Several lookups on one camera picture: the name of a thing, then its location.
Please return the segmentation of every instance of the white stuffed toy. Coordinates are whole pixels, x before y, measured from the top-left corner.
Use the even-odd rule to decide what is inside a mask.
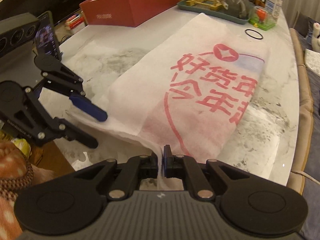
[[[312,48],[315,52],[320,53],[320,24],[319,23],[314,23],[313,24],[313,33],[312,33],[312,40],[311,40],[311,45]]]

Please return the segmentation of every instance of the camera lens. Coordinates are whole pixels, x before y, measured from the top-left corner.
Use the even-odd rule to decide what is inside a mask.
[[[26,33],[26,37],[30,37],[33,32],[35,31],[36,27],[35,26],[31,26],[28,30],[27,30],[27,33]]]
[[[11,37],[11,45],[17,44],[23,36],[23,29],[16,31]]]
[[[4,37],[0,40],[0,51],[2,51],[6,45],[7,45],[7,38]]]

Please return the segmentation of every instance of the cardboard box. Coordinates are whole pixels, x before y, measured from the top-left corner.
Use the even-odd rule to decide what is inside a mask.
[[[88,24],[136,27],[179,0],[87,0],[80,4]]]

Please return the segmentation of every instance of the brown wooden surface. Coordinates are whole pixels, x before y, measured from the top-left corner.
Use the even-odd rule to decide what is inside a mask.
[[[31,164],[42,169],[54,171],[58,177],[74,172],[74,169],[54,142],[49,142],[42,148],[42,157],[40,152],[30,156],[29,161]]]

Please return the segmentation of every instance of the phone screen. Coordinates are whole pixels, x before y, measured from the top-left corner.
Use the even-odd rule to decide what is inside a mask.
[[[54,36],[53,24],[50,22],[49,14],[43,14],[39,17],[40,26],[35,37],[38,54],[52,55],[60,59],[59,45]]]

